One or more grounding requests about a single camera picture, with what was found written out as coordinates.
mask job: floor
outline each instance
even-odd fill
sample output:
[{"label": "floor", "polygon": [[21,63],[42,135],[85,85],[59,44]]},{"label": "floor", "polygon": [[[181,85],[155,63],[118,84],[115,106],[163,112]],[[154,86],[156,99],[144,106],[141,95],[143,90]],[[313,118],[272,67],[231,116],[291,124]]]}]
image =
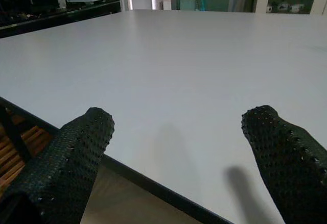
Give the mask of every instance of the floor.
[{"label": "floor", "polygon": [[81,220],[100,223],[200,222],[101,165]]}]

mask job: table surface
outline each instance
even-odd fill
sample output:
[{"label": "table surface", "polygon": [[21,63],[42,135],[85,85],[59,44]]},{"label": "table surface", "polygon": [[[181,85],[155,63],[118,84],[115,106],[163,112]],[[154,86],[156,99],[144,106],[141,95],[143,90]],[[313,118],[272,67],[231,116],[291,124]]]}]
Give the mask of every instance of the table surface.
[{"label": "table surface", "polygon": [[61,127],[113,115],[106,154],[235,223],[283,223],[241,130],[269,104],[327,146],[327,18],[130,11],[0,39],[0,96]]}]

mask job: white table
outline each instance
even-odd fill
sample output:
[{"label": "white table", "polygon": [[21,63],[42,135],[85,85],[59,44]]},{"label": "white table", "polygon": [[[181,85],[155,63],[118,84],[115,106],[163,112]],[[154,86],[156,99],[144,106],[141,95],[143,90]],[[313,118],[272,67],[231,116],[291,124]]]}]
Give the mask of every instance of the white table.
[{"label": "white table", "polygon": [[131,11],[0,39],[0,54],[0,96],[57,127],[105,109],[107,155],[235,223],[245,209],[283,223],[241,130],[247,109],[269,104],[327,146],[322,16]]}]

